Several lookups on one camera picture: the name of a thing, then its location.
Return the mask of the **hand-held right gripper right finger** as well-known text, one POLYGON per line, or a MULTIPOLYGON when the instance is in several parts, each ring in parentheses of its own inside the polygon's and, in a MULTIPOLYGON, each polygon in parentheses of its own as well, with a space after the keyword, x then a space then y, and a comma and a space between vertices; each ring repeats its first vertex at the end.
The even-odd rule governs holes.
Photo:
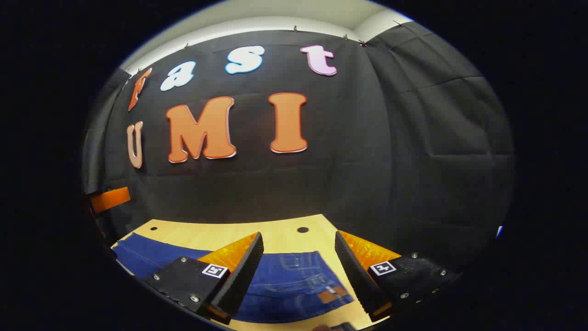
POLYGON ((370 241, 336 231, 334 247, 362 308, 372 322, 398 319, 453 288, 462 273, 420 253, 400 255, 370 241))

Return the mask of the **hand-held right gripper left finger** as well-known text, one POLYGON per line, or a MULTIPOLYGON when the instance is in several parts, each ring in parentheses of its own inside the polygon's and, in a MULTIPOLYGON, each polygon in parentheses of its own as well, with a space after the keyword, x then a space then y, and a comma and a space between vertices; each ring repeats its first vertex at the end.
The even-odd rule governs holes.
POLYGON ((145 287, 190 315, 229 324, 263 252, 255 232, 200 258, 183 254, 145 278, 145 287))

